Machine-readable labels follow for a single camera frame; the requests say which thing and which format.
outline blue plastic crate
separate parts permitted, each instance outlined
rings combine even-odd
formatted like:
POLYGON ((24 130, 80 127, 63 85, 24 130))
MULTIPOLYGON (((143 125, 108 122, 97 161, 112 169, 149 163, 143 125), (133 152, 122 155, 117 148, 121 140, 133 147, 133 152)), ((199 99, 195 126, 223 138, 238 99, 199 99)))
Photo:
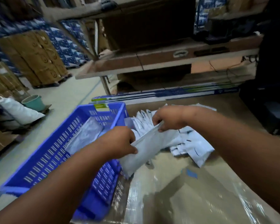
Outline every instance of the blue plastic crate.
MULTIPOLYGON (((1 186, 0 192, 19 197, 46 178, 52 170, 70 157, 64 150, 65 145, 89 117, 95 117, 105 129, 124 126, 124 118, 127 117, 125 103, 110 104, 109 109, 110 111, 101 112, 92 104, 78 106, 1 186)), ((104 218, 110 209, 120 169, 117 160, 111 160, 101 167, 73 218, 104 218)))

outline person's left arm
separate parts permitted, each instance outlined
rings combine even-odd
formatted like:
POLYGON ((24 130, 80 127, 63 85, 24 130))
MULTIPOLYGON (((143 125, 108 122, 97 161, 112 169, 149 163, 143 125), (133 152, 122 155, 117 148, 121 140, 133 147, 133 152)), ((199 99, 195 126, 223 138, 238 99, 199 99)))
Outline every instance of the person's left arm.
POLYGON ((75 153, 48 177, 0 211, 0 224, 68 224, 101 166, 137 153, 128 127, 115 127, 75 153))

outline human arm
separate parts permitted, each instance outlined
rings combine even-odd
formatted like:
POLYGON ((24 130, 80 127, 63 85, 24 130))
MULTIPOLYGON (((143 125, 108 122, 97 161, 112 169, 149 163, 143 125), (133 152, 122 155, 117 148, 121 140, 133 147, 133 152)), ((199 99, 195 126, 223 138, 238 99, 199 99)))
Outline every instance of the human arm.
POLYGON ((0 224, 68 224, 101 166, 137 149, 134 133, 115 127, 75 153, 48 177, 0 211, 0 224))
POLYGON ((196 130, 255 193, 280 213, 278 137, 198 106, 165 106, 153 116, 154 125, 161 120, 161 131, 185 126, 196 130))

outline teal bucket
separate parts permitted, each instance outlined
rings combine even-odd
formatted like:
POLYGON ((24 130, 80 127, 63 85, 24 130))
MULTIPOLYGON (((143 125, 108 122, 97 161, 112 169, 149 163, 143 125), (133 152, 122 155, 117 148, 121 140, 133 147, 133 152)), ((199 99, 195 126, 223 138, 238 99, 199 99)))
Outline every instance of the teal bucket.
POLYGON ((41 96, 39 95, 33 95, 25 98, 24 100, 22 100, 22 104, 38 112, 44 110, 46 107, 41 100, 41 96))

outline forearm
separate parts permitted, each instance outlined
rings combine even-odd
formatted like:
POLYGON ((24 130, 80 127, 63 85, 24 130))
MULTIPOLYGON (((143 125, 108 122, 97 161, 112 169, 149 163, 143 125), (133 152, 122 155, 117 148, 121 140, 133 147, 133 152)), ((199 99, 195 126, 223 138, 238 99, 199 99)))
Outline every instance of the forearm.
POLYGON ((205 108, 187 107, 187 125, 200 133, 235 173, 280 212, 280 139, 205 108))
POLYGON ((100 167, 110 159, 94 142, 0 211, 0 223, 69 223, 100 167))

